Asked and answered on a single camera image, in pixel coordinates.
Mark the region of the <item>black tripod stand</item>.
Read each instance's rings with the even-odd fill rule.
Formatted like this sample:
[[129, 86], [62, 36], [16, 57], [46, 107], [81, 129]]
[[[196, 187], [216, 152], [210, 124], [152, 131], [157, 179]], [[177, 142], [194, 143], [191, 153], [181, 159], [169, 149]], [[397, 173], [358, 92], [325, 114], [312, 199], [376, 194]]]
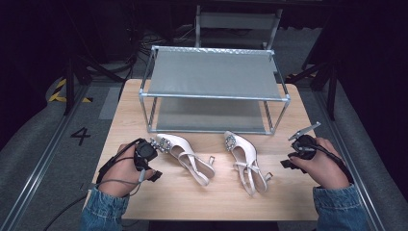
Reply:
[[124, 79], [120, 78], [114, 74], [109, 69], [103, 67], [101, 64], [93, 62], [85, 57], [73, 55], [69, 58], [66, 63], [65, 69], [65, 88], [66, 88], [66, 102], [64, 115], [67, 116], [75, 105], [75, 89], [74, 89], [74, 79], [77, 79], [80, 85], [89, 85], [92, 81], [90, 76], [89, 67], [94, 69], [96, 72], [107, 76], [114, 82], [123, 83]]
[[315, 64], [308, 67], [297, 74], [290, 74], [286, 77], [286, 84], [294, 84], [297, 81], [315, 74], [314, 80], [310, 84], [310, 88], [314, 91], [322, 91], [325, 85], [328, 85], [328, 93], [326, 100], [326, 109], [331, 120], [335, 119], [334, 106], [337, 89], [337, 70], [336, 64], [333, 62]]

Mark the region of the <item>grey metal shoe rack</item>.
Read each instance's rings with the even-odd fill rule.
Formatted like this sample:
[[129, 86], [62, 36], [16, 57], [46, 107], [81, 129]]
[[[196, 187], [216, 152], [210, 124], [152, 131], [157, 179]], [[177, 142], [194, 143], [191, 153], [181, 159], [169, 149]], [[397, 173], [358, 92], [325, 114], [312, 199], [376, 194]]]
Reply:
[[273, 135], [291, 103], [272, 50], [158, 45], [139, 98], [152, 133]]

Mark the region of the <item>person's right hand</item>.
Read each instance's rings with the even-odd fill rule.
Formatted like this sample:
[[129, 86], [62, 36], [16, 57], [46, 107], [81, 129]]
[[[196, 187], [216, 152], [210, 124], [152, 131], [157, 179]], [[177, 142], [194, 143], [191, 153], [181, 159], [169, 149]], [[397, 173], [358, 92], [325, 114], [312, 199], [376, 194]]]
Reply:
[[290, 161], [304, 169], [320, 186], [327, 190], [339, 190], [350, 186], [344, 172], [320, 150], [311, 160], [290, 157]]

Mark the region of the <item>person's left hand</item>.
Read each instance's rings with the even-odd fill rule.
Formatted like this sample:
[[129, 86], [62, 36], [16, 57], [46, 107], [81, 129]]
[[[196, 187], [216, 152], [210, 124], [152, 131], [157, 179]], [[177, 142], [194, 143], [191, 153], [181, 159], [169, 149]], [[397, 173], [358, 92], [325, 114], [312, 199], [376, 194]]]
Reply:
[[118, 162], [102, 178], [99, 191], [114, 197], [124, 197], [137, 186], [140, 172], [134, 165], [135, 149], [132, 145], [122, 153]]

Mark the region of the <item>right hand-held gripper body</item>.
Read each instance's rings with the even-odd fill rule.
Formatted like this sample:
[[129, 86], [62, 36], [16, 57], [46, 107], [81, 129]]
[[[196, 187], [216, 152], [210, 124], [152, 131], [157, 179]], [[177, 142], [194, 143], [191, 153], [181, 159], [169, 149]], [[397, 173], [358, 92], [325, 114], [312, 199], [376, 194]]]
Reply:
[[[302, 135], [292, 143], [293, 152], [288, 158], [297, 157], [302, 160], [312, 160], [316, 155], [316, 140], [309, 135]], [[281, 161], [283, 168], [298, 169], [290, 160]]]

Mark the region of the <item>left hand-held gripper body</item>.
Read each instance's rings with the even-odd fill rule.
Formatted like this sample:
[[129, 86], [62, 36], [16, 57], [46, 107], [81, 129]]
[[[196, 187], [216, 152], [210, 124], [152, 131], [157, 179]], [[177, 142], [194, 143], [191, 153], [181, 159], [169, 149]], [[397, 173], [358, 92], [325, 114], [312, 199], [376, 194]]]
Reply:
[[158, 156], [155, 146], [145, 139], [136, 140], [136, 149], [134, 155], [134, 164], [137, 171], [140, 172], [139, 182], [145, 178], [145, 173], [150, 169], [148, 163]]

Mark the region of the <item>white slingback buckle shoe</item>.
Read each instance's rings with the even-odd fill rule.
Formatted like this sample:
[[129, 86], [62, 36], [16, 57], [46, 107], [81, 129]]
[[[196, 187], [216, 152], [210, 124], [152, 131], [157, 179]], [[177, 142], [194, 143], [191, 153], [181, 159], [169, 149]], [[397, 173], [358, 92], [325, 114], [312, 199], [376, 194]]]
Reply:
[[154, 138], [159, 144], [159, 150], [178, 160], [195, 181], [201, 186], [208, 186], [215, 176], [215, 157], [211, 156], [207, 162], [199, 158], [191, 148], [190, 143], [179, 136], [170, 134], [157, 134]]
[[255, 192], [265, 193], [268, 190], [267, 181], [271, 179], [272, 174], [270, 172], [262, 173], [258, 165], [255, 146], [231, 131], [224, 133], [224, 144], [226, 150], [235, 159], [233, 168], [238, 172], [245, 191], [249, 195], [253, 195]]

